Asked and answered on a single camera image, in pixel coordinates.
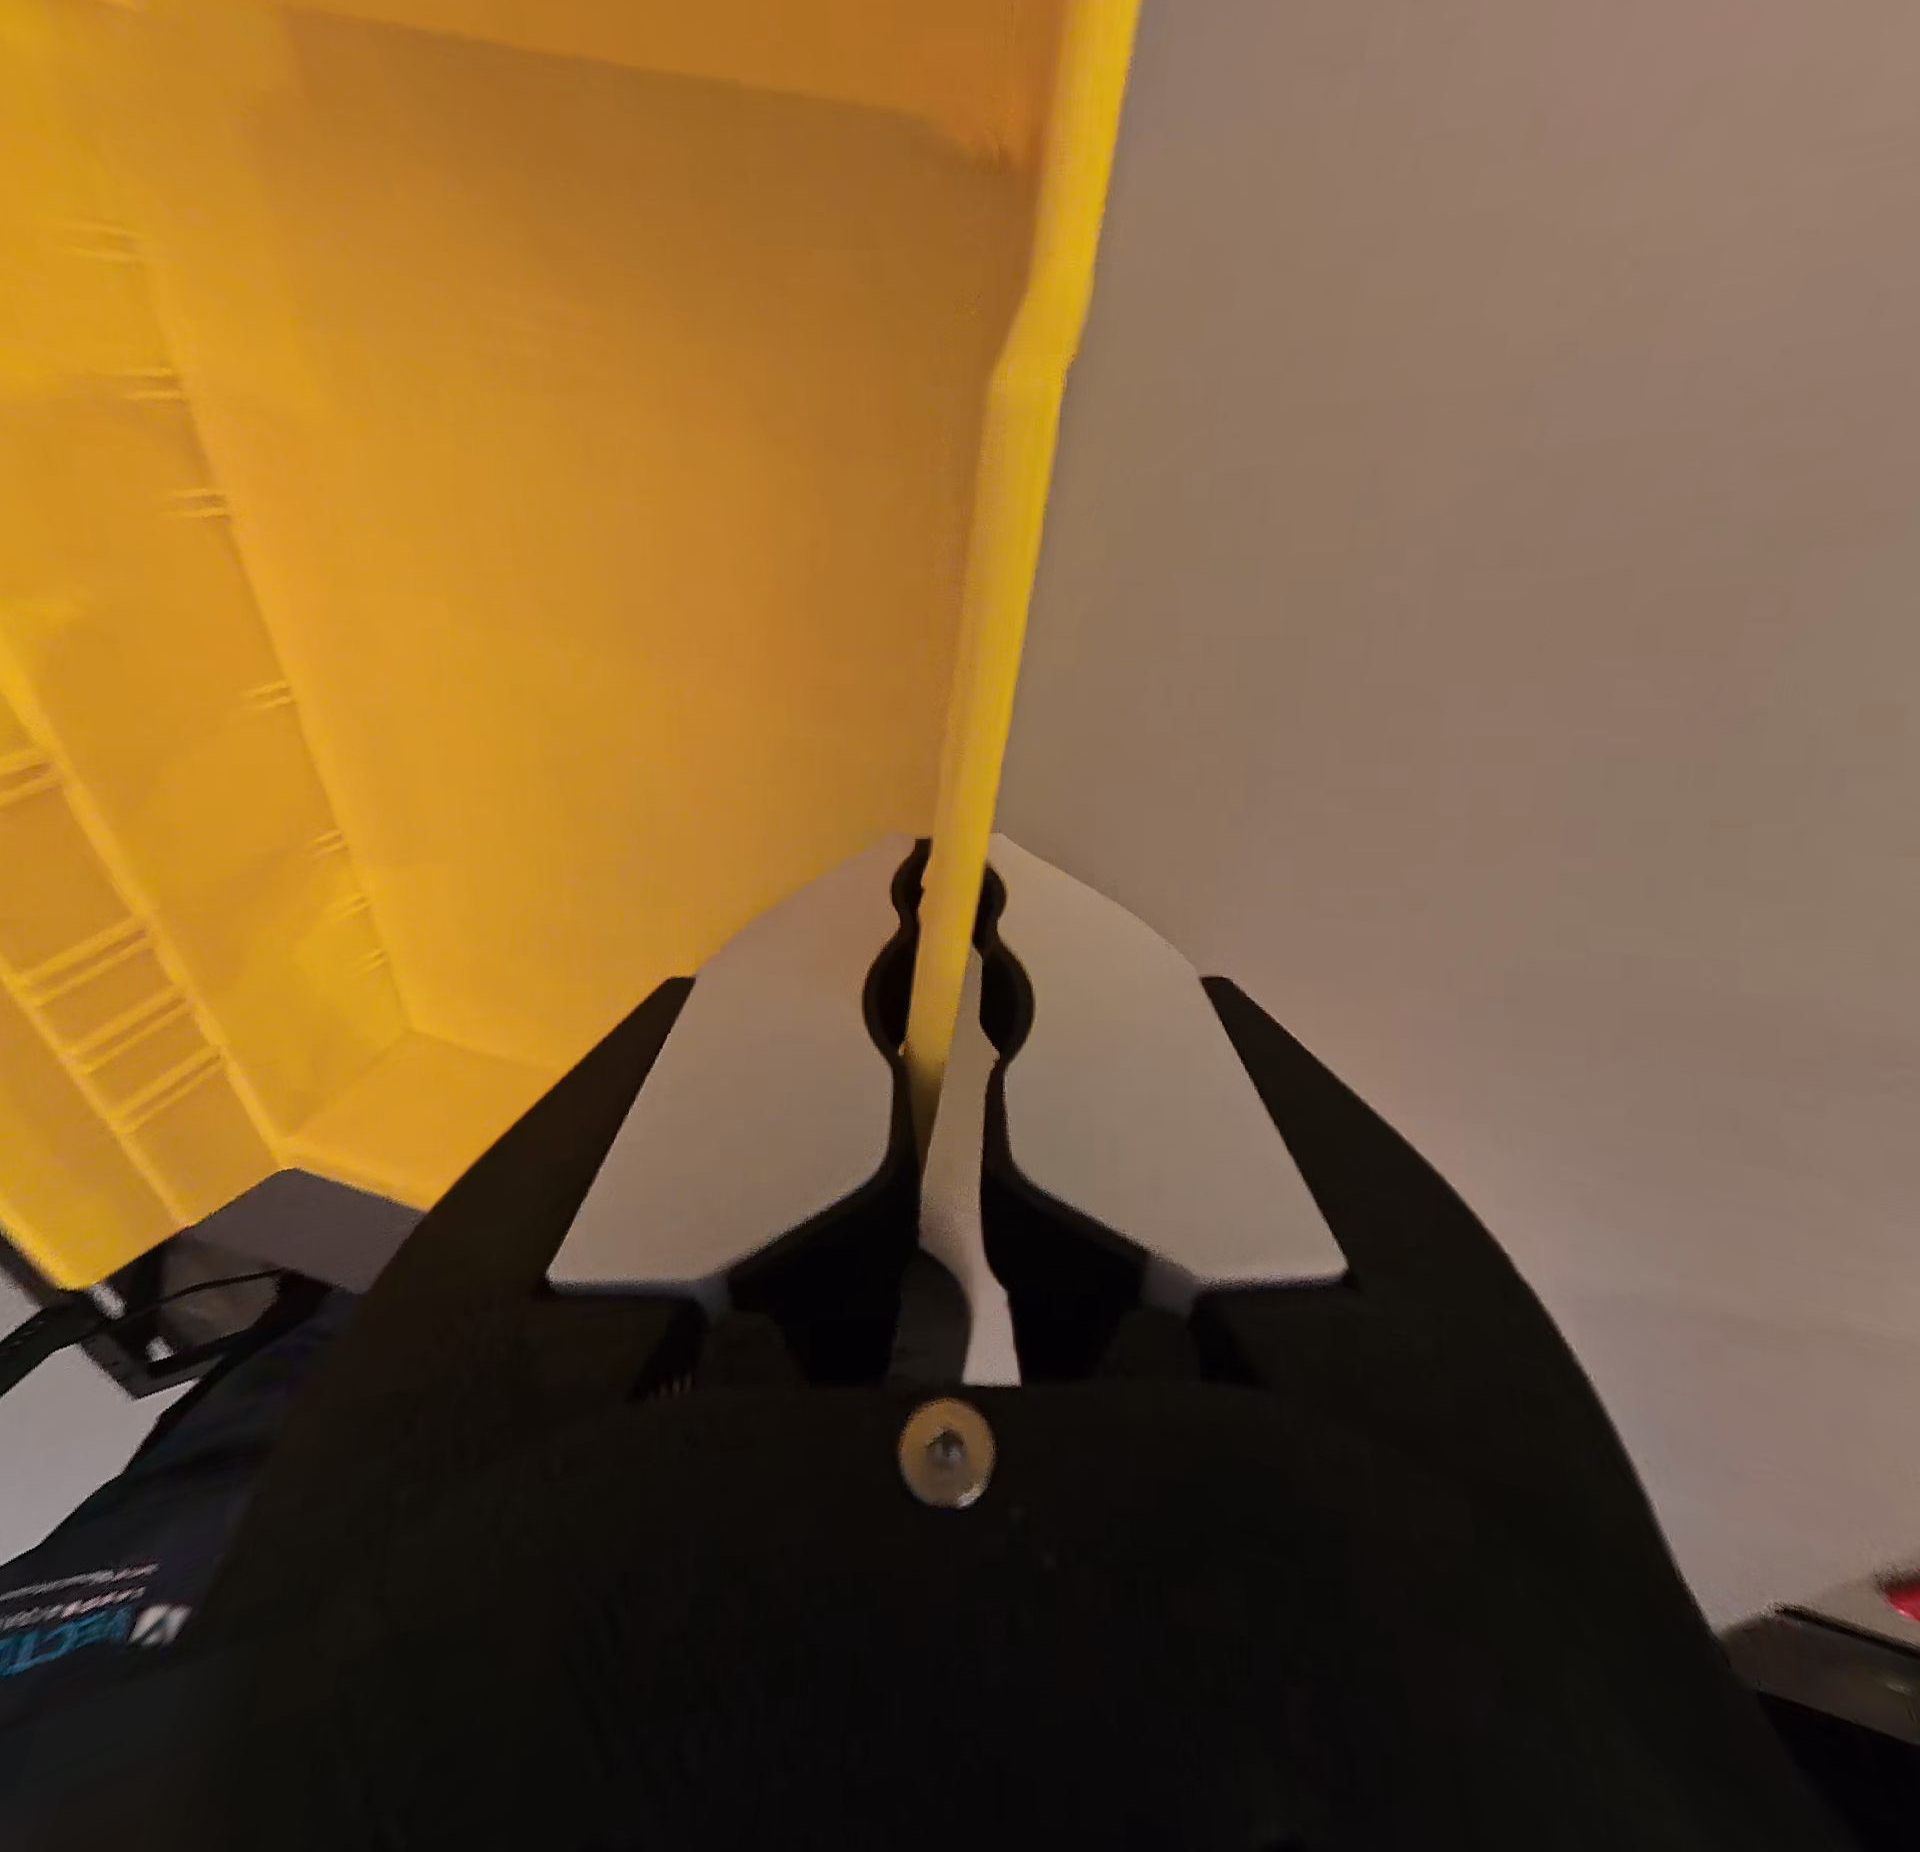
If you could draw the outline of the yellow plastic bin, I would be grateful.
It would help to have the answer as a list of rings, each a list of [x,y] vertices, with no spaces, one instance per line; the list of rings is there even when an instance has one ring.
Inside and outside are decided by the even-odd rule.
[[[403,1206],[936,816],[1141,0],[4,0],[4,1235]]]

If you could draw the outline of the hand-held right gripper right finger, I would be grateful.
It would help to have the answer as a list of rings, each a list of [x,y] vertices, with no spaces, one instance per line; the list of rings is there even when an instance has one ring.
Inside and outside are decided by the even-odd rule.
[[[1172,1315],[1350,1273],[1201,974],[1146,922],[997,833],[974,953],[1003,1254],[1057,1248],[1069,1291],[1110,1279]]]

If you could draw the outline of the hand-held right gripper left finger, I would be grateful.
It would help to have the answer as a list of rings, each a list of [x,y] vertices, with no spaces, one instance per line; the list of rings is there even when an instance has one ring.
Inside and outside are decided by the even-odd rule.
[[[738,1267],[877,1177],[896,1080],[866,985],[915,848],[853,854],[709,956],[561,1241],[553,1291],[720,1312]]]

